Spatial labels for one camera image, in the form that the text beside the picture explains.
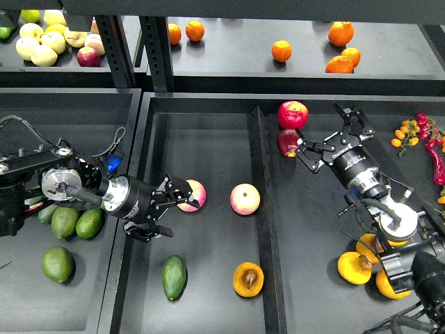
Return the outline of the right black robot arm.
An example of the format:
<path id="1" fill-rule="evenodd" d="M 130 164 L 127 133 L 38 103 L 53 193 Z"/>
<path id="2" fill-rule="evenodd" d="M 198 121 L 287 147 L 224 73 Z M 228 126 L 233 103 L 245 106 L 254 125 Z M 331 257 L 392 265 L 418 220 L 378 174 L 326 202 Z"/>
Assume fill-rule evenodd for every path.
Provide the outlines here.
<path id="1" fill-rule="evenodd" d="M 373 333 L 389 329 L 402 333 L 411 328 L 425 333 L 444 332 L 444 226 L 430 207 L 414 211 L 406 203 L 413 189 L 401 182 L 404 194 L 395 200 L 395 179 L 383 173 L 364 142 L 374 137 L 374 128 L 357 109 L 335 106 L 343 127 L 322 142 L 308 141 L 299 127 L 297 157 L 311 172 L 328 166 L 347 189 L 343 213 L 354 211 L 356 221 L 368 235 L 356 238 L 364 247 L 346 252 L 337 261 L 340 276 L 355 285 L 371 278 L 380 265 L 376 282 L 394 296 L 414 292 L 419 301 L 374 327 Z"/>

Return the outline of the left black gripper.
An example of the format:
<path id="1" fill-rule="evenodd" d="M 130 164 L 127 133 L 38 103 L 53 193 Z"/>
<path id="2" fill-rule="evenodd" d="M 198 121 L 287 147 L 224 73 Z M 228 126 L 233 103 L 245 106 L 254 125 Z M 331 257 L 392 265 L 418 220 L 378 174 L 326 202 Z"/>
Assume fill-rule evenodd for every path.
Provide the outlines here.
<path id="1" fill-rule="evenodd" d="M 161 184 L 156 189 L 156 210 L 152 200 L 153 188 L 134 177 L 120 175 L 109 180 L 107 190 L 102 196 L 104 210 L 108 215 L 131 222 L 123 225 L 127 237 L 148 243 L 160 236 L 173 237 L 170 228 L 161 225 L 141 228 L 135 223 L 157 221 L 163 216 L 161 208 L 170 208 L 187 204 L 197 209 L 199 202 L 194 199 L 190 184 L 178 177 L 164 175 Z"/>

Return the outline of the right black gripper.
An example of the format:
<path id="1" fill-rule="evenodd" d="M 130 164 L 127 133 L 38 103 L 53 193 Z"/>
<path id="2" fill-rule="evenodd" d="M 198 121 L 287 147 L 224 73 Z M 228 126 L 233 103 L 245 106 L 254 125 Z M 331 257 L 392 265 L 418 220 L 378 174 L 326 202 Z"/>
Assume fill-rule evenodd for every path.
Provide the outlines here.
<path id="1" fill-rule="evenodd" d="M 345 189 L 371 190 L 379 185 L 378 165 L 362 146 L 362 141 L 375 136 L 375 130 L 363 111 L 333 107 L 343 119 L 340 132 L 327 137 L 322 143 L 308 141 L 299 129 L 297 157 L 312 172 L 317 173 L 326 164 Z"/>

